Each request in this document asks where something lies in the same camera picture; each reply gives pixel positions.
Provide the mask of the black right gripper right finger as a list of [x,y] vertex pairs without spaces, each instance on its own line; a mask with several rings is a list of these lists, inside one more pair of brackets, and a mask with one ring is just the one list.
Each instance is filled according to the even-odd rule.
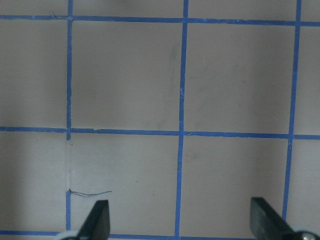
[[250,230],[256,240],[299,240],[295,232],[263,197],[250,200]]

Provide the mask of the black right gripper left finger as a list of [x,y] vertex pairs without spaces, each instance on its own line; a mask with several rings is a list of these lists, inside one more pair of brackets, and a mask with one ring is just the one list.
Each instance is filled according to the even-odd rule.
[[98,200],[77,234],[78,240],[107,240],[111,231],[108,200]]

